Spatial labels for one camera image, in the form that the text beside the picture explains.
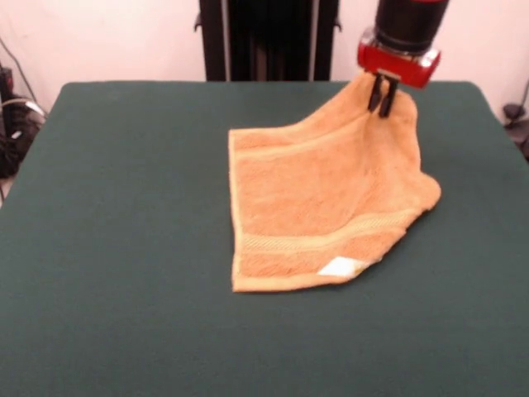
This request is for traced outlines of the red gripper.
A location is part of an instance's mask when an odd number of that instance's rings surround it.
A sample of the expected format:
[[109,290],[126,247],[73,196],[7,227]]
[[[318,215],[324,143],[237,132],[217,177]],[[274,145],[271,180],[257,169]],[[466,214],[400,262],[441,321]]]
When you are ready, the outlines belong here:
[[430,48],[422,55],[391,51],[377,41],[373,28],[366,28],[360,37],[357,61],[361,68],[376,74],[368,102],[370,112],[374,112],[381,102],[383,76],[391,78],[388,80],[388,92],[379,108],[379,116],[388,117],[398,82],[413,88],[424,88],[441,61],[441,52],[435,48]]

